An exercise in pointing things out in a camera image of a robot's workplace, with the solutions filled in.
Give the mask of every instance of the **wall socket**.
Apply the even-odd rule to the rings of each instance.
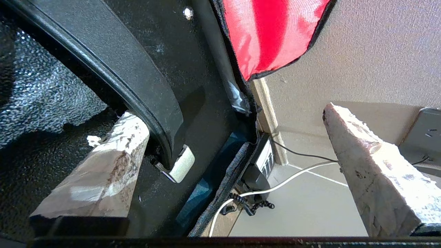
[[[411,164],[429,157],[425,163],[441,166],[441,110],[420,110],[412,128],[398,148],[401,155]]]

